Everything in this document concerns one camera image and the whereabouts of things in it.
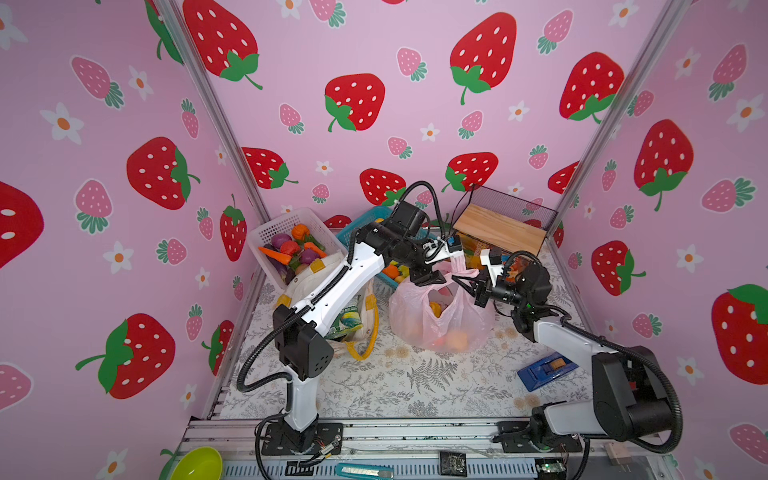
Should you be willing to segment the yellow toy lemon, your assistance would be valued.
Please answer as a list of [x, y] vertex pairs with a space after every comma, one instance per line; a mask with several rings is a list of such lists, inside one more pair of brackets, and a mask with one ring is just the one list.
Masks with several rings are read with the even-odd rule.
[[430, 302], [429, 307], [435, 318], [439, 318], [442, 315], [443, 308], [439, 303]]

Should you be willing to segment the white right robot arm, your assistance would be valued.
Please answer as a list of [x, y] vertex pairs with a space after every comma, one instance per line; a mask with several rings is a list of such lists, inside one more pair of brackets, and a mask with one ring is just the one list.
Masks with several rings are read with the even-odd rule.
[[536, 407], [525, 429], [500, 433], [496, 441], [528, 441], [546, 449], [560, 437], [578, 435], [630, 442], [656, 454], [674, 451], [683, 434], [682, 406], [653, 352], [624, 347], [573, 324], [566, 310], [550, 303], [549, 271], [533, 254], [525, 255], [529, 263], [513, 281], [508, 271], [520, 252], [506, 261], [494, 250], [483, 255], [484, 270], [457, 276], [455, 282], [480, 307], [510, 306], [521, 335], [590, 369], [592, 379], [590, 400]]

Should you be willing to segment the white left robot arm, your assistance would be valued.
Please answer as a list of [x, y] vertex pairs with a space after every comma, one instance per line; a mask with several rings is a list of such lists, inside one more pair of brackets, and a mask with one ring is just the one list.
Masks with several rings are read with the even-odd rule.
[[[393, 261], [409, 268], [413, 284], [429, 286], [446, 282], [435, 268], [436, 263], [462, 255], [458, 236], [446, 229], [436, 238], [420, 237], [418, 232], [425, 220], [424, 211], [401, 201], [382, 222], [370, 222], [353, 230], [347, 255], [319, 286], [292, 306], [275, 308], [273, 330], [243, 363], [236, 389], [248, 393], [278, 378], [285, 379], [286, 407], [276, 420], [298, 436], [313, 432], [319, 421], [318, 377], [334, 355], [325, 335], [342, 308]], [[256, 359], [271, 344], [278, 351], [282, 370], [249, 383], [247, 376]]]

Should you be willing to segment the green snack packet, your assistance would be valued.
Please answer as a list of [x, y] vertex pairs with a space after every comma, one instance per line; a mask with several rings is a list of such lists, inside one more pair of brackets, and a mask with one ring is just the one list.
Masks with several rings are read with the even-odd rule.
[[326, 333], [325, 338], [334, 341], [343, 339], [362, 327], [363, 322], [358, 304], [351, 302], [341, 309]]

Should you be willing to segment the white canvas tote bag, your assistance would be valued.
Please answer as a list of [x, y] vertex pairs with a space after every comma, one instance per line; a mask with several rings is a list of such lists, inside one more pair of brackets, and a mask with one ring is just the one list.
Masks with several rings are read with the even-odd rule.
[[[315, 259], [310, 264], [301, 264], [275, 306], [294, 306], [329, 277], [345, 258], [341, 252], [336, 252]], [[365, 361], [371, 356], [379, 332], [379, 308], [373, 284], [372, 280], [368, 281], [352, 296], [326, 333], [325, 338], [336, 356], [348, 353], [357, 361]]]

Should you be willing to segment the pink plastic grocery bag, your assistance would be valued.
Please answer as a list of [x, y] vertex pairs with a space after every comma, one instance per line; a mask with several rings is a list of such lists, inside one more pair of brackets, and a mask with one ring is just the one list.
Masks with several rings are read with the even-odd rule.
[[457, 282], [474, 278], [476, 269], [459, 256], [433, 266], [444, 275], [444, 284], [419, 287], [403, 281], [389, 299], [389, 322], [405, 343], [441, 353], [467, 353], [482, 347], [495, 324], [495, 312], [479, 307]]

